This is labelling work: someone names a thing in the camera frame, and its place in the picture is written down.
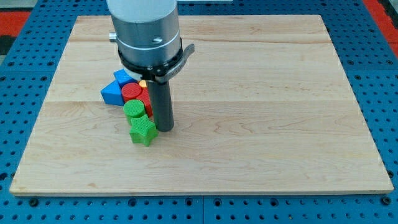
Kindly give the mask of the silver and white robot arm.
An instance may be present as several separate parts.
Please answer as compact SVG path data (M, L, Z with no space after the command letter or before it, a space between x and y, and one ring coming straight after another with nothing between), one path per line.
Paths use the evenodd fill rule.
M182 58L177 0L107 0L124 68L145 80Z

